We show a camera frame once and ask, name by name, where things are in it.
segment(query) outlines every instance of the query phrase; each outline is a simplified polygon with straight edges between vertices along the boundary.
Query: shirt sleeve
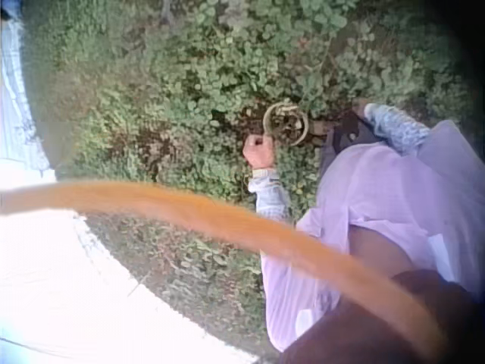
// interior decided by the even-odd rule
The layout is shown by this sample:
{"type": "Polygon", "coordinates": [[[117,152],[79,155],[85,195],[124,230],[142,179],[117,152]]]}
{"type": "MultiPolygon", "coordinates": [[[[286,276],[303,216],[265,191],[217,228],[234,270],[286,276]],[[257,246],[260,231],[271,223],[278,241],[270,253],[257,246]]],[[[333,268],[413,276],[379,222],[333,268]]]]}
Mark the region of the shirt sleeve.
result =
{"type": "Polygon", "coordinates": [[[374,134],[387,139],[399,154],[414,152],[430,134],[430,128],[397,108],[367,104],[365,117],[374,128],[374,134]]]}
{"type": "MultiPolygon", "coordinates": [[[[289,197],[275,170],[251,179],[249,191],[257,194],[259,215],[275,221],[289,221],[289,197]]],[[[321,317],[317,309],[320,282],[264,253],[261,253],[261,272],[268,337],[274,347],[283,352],[321,317]]]]}

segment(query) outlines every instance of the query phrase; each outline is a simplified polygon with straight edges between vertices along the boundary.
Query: hand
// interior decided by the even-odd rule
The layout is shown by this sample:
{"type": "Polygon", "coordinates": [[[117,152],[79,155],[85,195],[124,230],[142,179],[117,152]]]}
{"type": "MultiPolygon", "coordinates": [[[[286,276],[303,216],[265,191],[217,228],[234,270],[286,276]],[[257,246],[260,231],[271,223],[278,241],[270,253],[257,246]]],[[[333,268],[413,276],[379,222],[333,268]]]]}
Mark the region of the hand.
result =
{"type": "Polygon", "coordinates": [[[252,169],[266,169],[274,167],[273,138],[268,135],[250,135],[246,138],[244,158],[252,169]]]}
{"type": "Polygon", "coordinates": [[[365,110],[365,106],[368,103],[369,103],[369,100],[364,99],[363,97],[358,97],[358,98],[352,100],[352,110],[362,120],[366,120],[364,110],[365,110]]]}

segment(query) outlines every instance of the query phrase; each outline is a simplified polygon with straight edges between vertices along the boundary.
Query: grass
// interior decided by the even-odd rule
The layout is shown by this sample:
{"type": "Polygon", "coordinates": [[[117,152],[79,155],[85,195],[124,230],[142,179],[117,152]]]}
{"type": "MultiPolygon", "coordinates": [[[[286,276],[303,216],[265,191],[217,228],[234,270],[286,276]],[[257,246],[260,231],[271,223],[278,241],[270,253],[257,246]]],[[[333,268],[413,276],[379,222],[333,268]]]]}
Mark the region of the grass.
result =
{"type": "MultiPolygon", "coordinates": [[[[249,208],[243,140],[273,102],[338,121],[353,97],[420,120],[466,119],[453,41],[399,0],[26,1],[24,74],[60,178],[162,183],[249,208]]],[[[318,151],[280,146],[294,219],[312,204],[318,151]]],[[[273,355],[258,257],[128,216],[89,226],[133,275],[226,342],[273,355]]]]}

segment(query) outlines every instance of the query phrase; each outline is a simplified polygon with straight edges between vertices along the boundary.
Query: orange rope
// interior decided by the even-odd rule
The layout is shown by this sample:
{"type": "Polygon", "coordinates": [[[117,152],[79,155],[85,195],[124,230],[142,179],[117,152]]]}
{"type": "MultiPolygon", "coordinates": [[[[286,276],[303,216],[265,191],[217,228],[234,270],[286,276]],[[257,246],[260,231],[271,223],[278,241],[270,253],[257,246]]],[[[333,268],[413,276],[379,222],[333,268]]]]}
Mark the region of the orange rope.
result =
{"type": "Polygon", "coordinates": [[[342,294],[386,321],[425,359],[436,361],[446,337],[409,293],[351,256],[285,224],[204,196],[129,182],[70,182],[2,194],[0,215],[38,209],[135,213],[280,258],[328,281],[342,294]]]}

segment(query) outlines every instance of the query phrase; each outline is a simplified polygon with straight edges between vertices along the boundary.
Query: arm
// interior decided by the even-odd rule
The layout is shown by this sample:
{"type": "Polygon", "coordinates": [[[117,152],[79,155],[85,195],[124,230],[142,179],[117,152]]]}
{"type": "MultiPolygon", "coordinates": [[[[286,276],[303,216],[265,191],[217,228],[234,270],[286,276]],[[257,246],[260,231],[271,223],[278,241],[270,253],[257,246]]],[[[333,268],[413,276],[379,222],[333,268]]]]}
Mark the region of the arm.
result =
{"type": "MultiPolygon", "coordinates": [[[[243,153],[254,168],[249,191],[257,195],[256,212],[271,220],[289,222],[289,198],[274,169],[271,138],[250,136],[243,153]]],[[[320,281],[293,271],[291,266],[264,253],[261,253],[261,272],[268,336],[279,351],[284,351],[320,318],[321,312],[316,309],[321,307],[320,281]]]]}
{"type": "Polygon", "coordinates": [[[402,155],[415,151],[430,134],[429,127],[391,106],[357,99],[354,111],[374,128],[376,136],[386,138],[389,145],[402,155]]]}

